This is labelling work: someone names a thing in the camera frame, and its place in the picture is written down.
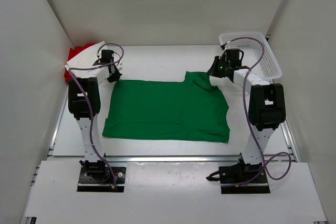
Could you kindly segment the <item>white t-shirt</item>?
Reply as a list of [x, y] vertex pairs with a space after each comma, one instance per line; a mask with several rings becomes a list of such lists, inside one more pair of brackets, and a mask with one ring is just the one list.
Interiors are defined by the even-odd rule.
[[99, 50], [109, 49], [109, 47], [118, 47], [121, 51], [120, 58], [115, 62], [118, 63], [124, 55], [124, 49], [122, 46], [112, 42], [99, 42], [97, 44], [92, 44], [90, 47], [86, 47], [84, 50], [73, 56], [65, 63], [65, 69], [69, 70], [81, 70], [86, 71], [87, 69], [93, 68], [94, 62], [98, 59], [97, 52]]

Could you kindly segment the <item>green t-shirt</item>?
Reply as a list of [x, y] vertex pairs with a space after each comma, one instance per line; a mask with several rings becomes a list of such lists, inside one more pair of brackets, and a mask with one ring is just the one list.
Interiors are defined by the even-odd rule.
[[113, 88], [102, 135], [132, 140], [227, 143], [228, 103], [204, 72], [182, 82], [120, 80]]

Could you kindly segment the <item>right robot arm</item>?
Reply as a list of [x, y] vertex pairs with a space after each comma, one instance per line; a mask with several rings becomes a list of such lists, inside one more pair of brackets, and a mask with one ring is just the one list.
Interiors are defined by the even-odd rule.
[[263, 153], [274, 131], [286, 118], [284, 89], [280, 84], [263, 80], [242, 65], [240, 49], [225, 49], [216, 56], [207, 72], [218, 78], [229, 78], [243, 89], [243, 106], [250, 137], [239, 158], [236, 177], [247, 182], [263, 167]]

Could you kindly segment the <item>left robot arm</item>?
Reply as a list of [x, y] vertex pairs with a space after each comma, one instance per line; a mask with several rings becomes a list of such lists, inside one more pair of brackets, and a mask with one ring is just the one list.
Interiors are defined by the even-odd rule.
[[109, 183], [112, 188], [116, 187], [117, 179], [100, 142], [98, 115], [101, 110], [99, 85], [104, 81], [114, 83], [121, 77], [118, 64], [123, 54], [118, 55], [118, 59], [115, 55], [103, 45], [89, 66], [66, 65], [70, 75], [68, 109], [79, 125], [85, 152], [81, 167], [89, 178], [100, 184]]

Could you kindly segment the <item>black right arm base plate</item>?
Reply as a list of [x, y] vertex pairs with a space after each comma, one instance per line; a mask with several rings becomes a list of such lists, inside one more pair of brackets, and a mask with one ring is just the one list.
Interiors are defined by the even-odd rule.
[[269, 194], [267, 175], [263, 171], [244, 172], [238, 164], [220, 166], [206, 177], [209, 182], [220, 182], [221, 194]]

